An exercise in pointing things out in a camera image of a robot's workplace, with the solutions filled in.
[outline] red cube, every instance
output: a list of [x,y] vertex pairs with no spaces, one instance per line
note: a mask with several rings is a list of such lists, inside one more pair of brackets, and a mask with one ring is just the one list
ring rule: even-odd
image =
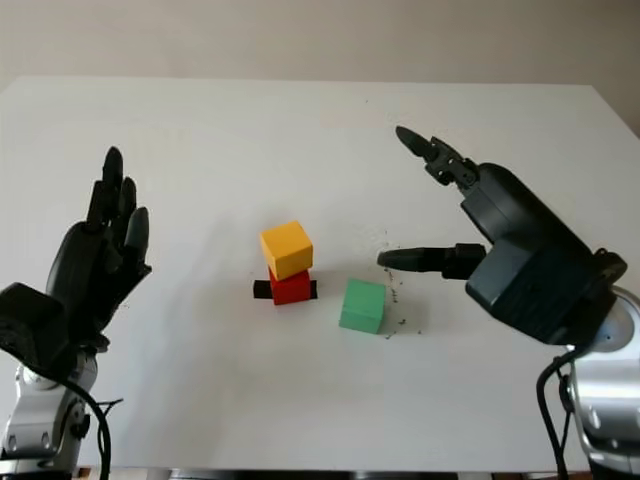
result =
[[307,270],[278,281],[269,269],[269,280],[275,305],[302,302],[311,298],[311,277]]

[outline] green cube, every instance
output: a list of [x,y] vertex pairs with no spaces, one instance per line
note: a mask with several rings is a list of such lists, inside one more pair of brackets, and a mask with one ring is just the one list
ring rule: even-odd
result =
[[344,294],[340,326],[378,333],[384,316],[385,286],[350,278]]

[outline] white wall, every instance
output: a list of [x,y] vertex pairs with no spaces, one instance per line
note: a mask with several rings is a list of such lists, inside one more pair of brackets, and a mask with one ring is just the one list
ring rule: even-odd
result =
[[640,133],[640,2],[0,0],[0,73],[591,84]]

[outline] white table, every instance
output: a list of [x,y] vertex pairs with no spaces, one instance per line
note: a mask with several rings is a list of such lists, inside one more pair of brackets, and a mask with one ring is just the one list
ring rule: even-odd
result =
[[[483,241],[396,124],[512,169],[640,285],[640,144],[590,87],[22,78],[0,122],[0,284],[44,289],[110,145],[150,208],[154,272],[108,327],[93,389],[125,398],[116,466],[554,468],[534,383],[556,350],[462,282],[375,265],[382,249]],[[275,308],[251,297],[258,233],[292,219],[320,299]],[[349,277],[397,290],[391,338],[338,328]],[[14,368],[0,356],[2,418]],[[567,459],[586,466],[574,433]],[[93,433],[80,461],[98,462]]]

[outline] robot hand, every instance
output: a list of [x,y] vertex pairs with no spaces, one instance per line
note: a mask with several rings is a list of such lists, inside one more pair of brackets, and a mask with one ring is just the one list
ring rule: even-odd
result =
[[[401,270],[443,272],[467,279],[467,293],[494,318],[552,345],[588,344],[616,296],[612,285],[626,271],[615,253],[595,253],[518,178],[499,165],[476,165],[451,146],[398,127],[400,141],[425,161],[442,185],[455,183],[461,207],[493,244],[383,252],[378,263]],[[448,271],[456,275],[447,276]]]
[[106,351],[102,335],[120,303],[151,272],[146,208],[123,181],[112,147],[94,183],[85,221],[73,225],[51,267],[46,293],[15,283],[0,293],[0,348],[28,368],[64,378],[82,350]]

